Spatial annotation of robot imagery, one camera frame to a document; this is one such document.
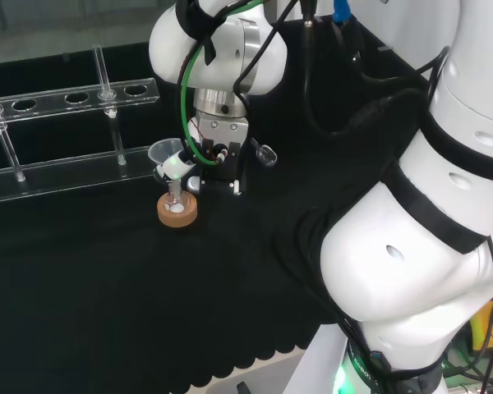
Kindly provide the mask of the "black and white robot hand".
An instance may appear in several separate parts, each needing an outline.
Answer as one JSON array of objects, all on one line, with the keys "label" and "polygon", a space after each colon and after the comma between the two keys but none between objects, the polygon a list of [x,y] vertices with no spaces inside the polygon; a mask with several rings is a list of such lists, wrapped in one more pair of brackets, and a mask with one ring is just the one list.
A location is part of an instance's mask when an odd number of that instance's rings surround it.
[{"label": "black and white robot hand", "polygon": [[187,179],[187,184],[200,184],[200,168],[184,151],[179,138],[167,138],[153,143],[148,150],[149,159],[154,163],[154,179],[162,184]]}]

